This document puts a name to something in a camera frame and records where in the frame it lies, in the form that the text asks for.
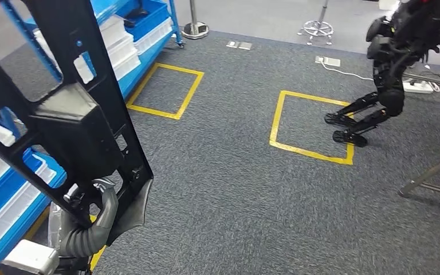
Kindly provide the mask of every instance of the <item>robot knee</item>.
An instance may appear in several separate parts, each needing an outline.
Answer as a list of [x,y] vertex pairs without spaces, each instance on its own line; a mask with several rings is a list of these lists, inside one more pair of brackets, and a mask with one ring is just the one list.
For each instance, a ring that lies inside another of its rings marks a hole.
[[379,94],[379,102],[386,108],[389,116],[398,116],[404,108],[404,92],[397,89],[389,89]]

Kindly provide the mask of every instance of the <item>humanoid robot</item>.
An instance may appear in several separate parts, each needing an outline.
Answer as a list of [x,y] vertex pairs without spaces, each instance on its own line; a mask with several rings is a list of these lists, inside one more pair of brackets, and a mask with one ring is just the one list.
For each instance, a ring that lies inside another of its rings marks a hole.
[[[335,113],[325,115],[325,122],[346,127],[335,131],[333,140],[364,147],[368,141],[362,133],[398,116],[404,107],[402,74],[406,68],[429,50],[439,53],[440,0],[402,0],[395,13],[372,23],[366,41],[370,42],[367,58],[373,60],[376,92],[369,93]],[[358,113],[380,103],[384,108],[356,121],[350,113]]]

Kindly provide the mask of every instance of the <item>metal stand base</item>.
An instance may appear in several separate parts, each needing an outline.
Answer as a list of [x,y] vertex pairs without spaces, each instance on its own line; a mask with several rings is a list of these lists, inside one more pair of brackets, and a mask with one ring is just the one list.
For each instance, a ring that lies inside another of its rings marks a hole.
[[184,26],[181,33],[188,39],[200,39],[208,35],[210,29],[205,23],[197,22],[196,26],[193,23],[188,23]]
[[327,22],[320,22],[318,20],[311,20],[304,23],[302,29],[297,33],[299,36],[303,34],[303,31],[309,34],[308,45],[313,45],[314,37],[327,37],[327,45],[333,45],[332,34],[333,27]]
[[399,195],[403,197],[407,197],[409,195],[409,192],[412,191],[416,187],[424,187],[427,189],[431,189],[436,192],[440,192],[440,187],[432,184],[424,183],[428,178],[431,178],[433,175],[438,173],[440,171],[440,163],[438,163],[436,166],[428,169],[426,172],[424,172],[421,176],[419,176],[417,179],[412,180],[411,183],[408,185],[402,187],[399,190]]

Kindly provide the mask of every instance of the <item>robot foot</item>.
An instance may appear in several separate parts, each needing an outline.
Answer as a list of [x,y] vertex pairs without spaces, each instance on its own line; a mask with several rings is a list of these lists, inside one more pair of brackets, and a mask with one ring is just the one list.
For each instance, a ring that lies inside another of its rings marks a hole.
[[368,144],[367,139],[362,137],[361,135],[357,135],[355,133],[348,134],[344,131],[333,132],[333,140],[338,143],[353,144],[357,147],[365,147]]
[[327,113],[325,115],[325,122],[328,124],[350,127],[355,125],[356,120],[344,115],[340,116],[334,113]]

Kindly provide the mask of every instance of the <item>blue metal shelving rack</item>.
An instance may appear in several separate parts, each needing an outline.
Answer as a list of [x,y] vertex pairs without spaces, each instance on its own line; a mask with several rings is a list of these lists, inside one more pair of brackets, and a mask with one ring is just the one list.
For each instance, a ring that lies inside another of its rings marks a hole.
[[[125,6],[129,1],[134,0],[91,0],[92,8],[95,13],[95,17],[97,18],[97,23],[99,25],[103,23],[110,16],[114,15],[118,10],[120,10],[121,7]],[[145,53],[141,54],[139,57],[141,64],[119,80],[120,90],[124,99],[126,99],[131,94],[132,90],[136,87],[138,81],[142,78],[147,69],[152,65],[154,60],[157,58],[157,56],[164,48],[165,44],[170,40],[173,34],[176,34],[176,43],[181,47],[183,47],[184,45],[181,36],[181,30],[178,25],[178,19],[176,17],[174,0],[169,0],[169,4],[170,16],[173,22],[172,31],[168,33],[165,37],[163,37],[160,41],[158,41],[155,45],[150,47]],[[35,52],[50,70],[52,75],[59,81],[61,76],[55,72],[55,69],[50,68],[49,58],[41,50],[39,44],[34,39],[32,30],[36,28],[35,21],[32,18],[23,21],[14,11],[12,5],[9,4],[7,1],[3,2],[3,7],[7,11],[8,15],[12,17],[12,19],[16,22],[16,25],[21,29],[21,32],[26,37],[26,39],[31,43],[31,45],[35,46]]]
[[[115,14],[121,7],[126,5],[128,1],[134,0],[91,0],[93,11],[97,18],[97,23],[101,24],[107,20],[110,16]],[[176,10],[174,5],[174,0],[169,0],[170,4],[170,16],[173,22],[172,31],[158,41],[155,45],[150,47],[146,52],[144,52],[140,57],[141,64],[136,67],[133,71],[128,73],[126,76],[119,80],[119,87],[122,92],[124,99],[131,94],[138,84],[138,81],[146,73],[147,69],[152,65],[154,60],[157,58],[159,53],[164,48],[165,44],[170,40],[173,34],[176,34],[176,43],[179,46],[183,46],[183,40],[181,36],[181,31],[178,26],[178,20],[176,17]],[[44,51],[39,46],[38,42],[34,38],[32,29],[36,26],[33,19],[24,21],[19,17],[18,13],[14,7],[10,4],[9,0],[4,0],[1,2],[1,6],[4,8],[8,16],[13,20],[18,29],[21,31],[23,36],[27,39],[28,43],[34,48],[38,57],[42,60],[44,65],[50,70],[51,74],[58,80],[61,80],[61,75],[58,70],[54,67],[50,58],[44,53]],[[18,137],[18,131],[14,126],[14,122],[7,110],[0,112],[0,124],[6,128],[10,128],[13,133]],[[58,163],[50,156],[37,154],[39,157],[46,160],[48,167],[57,172],[57,175],[50,182],[50,186],[59,186],[66,178],[66,173]],[[19,220],[12,226],[12,228],[6,233],[6,235],[0,240],[0,262],[7,256],[7,254],[12,250],[12,248],[18,243],[25,232],[33,224],[33,222],[39,217],[45,207],[50,203],[50,199],[44,194],[40,194],[38,198],[29,206],[26,212],[19,218]]]
[[[56,176],[49,183],[51,187],[58,187],[65,180],[66,173],[58,163],[50,156],[34,153],[46,161],[48,167],[56,171]],[[29,227],[45,210],[50,203],[50,199],[44,194],[40,194],[27,210],[14,223],[11,229],[0,240],[0,262],[11,252],[13,247],[20,241],[22,236],[28,231]]]

